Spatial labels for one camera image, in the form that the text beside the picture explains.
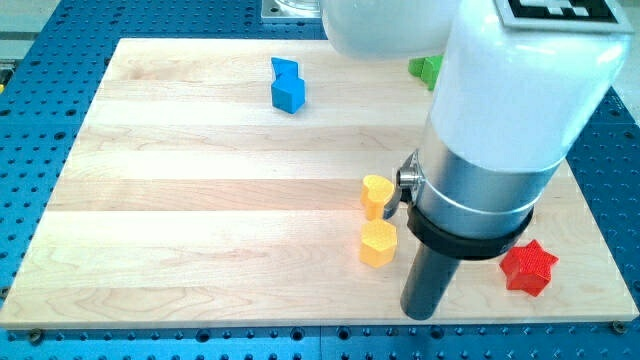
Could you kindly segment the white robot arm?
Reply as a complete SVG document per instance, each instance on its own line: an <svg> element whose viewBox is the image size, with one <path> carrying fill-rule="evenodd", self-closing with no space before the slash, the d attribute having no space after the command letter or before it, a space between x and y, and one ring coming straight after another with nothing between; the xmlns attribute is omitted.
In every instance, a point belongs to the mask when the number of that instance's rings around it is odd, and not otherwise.
<svg viewBox="0 0 640 360"><path fill-rule="evenodd" d="M614 82L633 29L603 0L322 0L331 45L441 54L415 203L471 239L519 228Z"/></svg>

